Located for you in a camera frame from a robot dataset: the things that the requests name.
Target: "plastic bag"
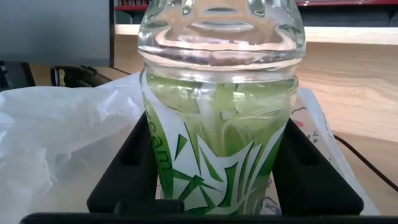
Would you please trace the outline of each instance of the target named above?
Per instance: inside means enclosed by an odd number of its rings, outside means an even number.
[[[114,84],[0,93],[0,223],[87,211],[87,197],[144,111],[138,79]]]

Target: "bottle label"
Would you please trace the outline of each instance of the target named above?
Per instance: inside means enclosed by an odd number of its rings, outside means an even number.
[[[183,201],[191,214],[258,214],[289,114],[242,136],[228,121],[210,121],[211,129],[209,121],[176,112],[153,91],[163,85],[145,73],[141,82],[164,197]],[[183,95],[178,100],[184,104]]]

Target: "water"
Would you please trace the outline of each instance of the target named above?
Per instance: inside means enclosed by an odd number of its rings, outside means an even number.
[[[153,1],[138,48],[164,197],[259,213],[305,52],[294,2]]]

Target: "wooden table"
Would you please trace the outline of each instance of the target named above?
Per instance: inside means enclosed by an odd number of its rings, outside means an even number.
[[[131,73],[144,66],[137,31],[136,26],[116,28],[115,67]],[[337,135],[398,183],[398,29],[312,27],[306,33],[307,56],[297,71],[300,86],[314,91]],[[38,85],[49,85],[49,67],[31,68]],[[112,79],[125,76],[97,69]],[[398,215],[398,193],[340,148],[379,211]]]

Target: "plastic bottle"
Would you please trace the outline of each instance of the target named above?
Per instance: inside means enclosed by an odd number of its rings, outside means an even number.
[[[152,1],[138,49],[164,197],[258,214],[305,53],[294,1]]]

